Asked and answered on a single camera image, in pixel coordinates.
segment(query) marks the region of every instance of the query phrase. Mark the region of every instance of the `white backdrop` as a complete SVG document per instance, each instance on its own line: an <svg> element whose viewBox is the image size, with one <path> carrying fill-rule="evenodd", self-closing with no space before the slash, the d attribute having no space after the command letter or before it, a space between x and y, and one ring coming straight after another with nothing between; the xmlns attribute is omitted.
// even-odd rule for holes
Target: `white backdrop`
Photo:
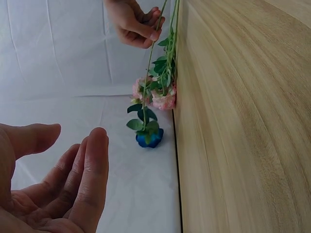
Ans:
<svg viewBox="0 0 311 233"><path fill-rule="evenodd" d="M102 0L0 0L0 101L130 94L148 54L119 42Z"/></svg>

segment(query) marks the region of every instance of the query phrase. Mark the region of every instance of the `artificial flower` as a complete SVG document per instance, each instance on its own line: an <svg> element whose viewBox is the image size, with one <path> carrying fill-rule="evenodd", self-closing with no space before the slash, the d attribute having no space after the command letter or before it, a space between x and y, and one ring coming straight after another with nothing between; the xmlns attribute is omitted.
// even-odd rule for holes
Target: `artificial flower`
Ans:
<svg viewBox="0 0 311 233"><path fill-rule="evenodd" d="M136 135L136 141L143 148L145 147L155 148L161 142L163 134L164 130L159 128L157 134L151 135L151 142L149 144L146 144L145 135Z"/></svg>
<svg viewBox="0 0 311 233"><path fill-rule="evenodd" d="M176 87L171 87L166 96L152 91L153 106L160 110L170 110L175 107L176 102Z"/></svg>
<svg viewBox="0 0 311 233"><path fill-rule="evenodd" d="M148 76L147 81L151 81L152 78ZM145 78L139 78L136 80L135 84L133 85L133 97L134 99L139 99L140 101L143 100L143 86L145 83Z"/></svg>

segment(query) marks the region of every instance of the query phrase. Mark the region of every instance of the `hand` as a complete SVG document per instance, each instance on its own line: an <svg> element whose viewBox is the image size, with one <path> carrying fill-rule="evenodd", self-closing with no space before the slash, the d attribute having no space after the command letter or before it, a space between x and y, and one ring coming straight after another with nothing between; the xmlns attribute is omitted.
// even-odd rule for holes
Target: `hand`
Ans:
<svg viewBox="0 0 311 233"><path fill-rule="evenodd" d="M159 39L165 18L161 18L156 31L160 18L158 7L145 14L135 0L104 1L122 43L147 49Z"/></svg>
<svg viewBox="0 0 311 233"><path fill-rule="evenodd" d="M0 226L7 233L95 233L108 179L108 137L94 129L41 183L11 191L15 162L51 147L60 125L0 124Z"/></svg>

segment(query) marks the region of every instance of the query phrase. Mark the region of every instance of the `knuckle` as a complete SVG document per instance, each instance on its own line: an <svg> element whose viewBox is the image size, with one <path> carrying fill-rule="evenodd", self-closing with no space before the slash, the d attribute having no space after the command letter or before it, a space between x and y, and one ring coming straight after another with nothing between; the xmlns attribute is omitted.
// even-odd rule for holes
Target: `knuckle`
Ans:
<svg viewBox="0 0 311 233"><path fill-rule="evenodd" d="M77 200L93 208L97 208L99 206L95 198L91 198L90 196L87 196L84 193L79 193L77 195Z"/></svg>
<svg viewBox="0 0 311 233"><path fill-rule="evenodd" d="M75 195L64 189L59 195L59 199L64 203L73 204L75 200Z"/></svg>

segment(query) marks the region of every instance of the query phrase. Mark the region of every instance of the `white fabric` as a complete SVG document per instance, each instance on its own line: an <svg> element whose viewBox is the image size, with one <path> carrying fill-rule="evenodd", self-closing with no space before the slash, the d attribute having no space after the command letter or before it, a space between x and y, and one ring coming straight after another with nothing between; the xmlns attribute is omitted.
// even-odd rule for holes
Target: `white fabric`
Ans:
<svg viewBox="0 0 311 233"><path fill-rule="evenodd" d="M138 2L148 11L164 0ZM169 2L164 16L171 11ZM167 31L168 23L161 39ZM12 188L39 182L70 145L101 126L110 172L97 232L179 233L172 116L157 113L163 142L142 149L125 126L130 98L119 96L131 94L148 55L119 42L102 0L0 0L0 122L62 125L51 149L17 162Z"/></svg>
<svg viewBox="0 0 311 233"><path fill-rule="evenodd" d="M130 94L148 55L119 42L102 0L0 0L0 101Z"/></svg>
<svg viewBox="0 0 311 233"><path fill-rule="evenodd" d="M59 139L48 151L21 158L13 189L40 182L70 145L95 127L109 136L106 206L98 233L180 233L180 211L171 112L156 111L164 137L156 149L143 149L125 125L130 98L74 97L0 104L0 122L27 125L60 123Z"/></svg>

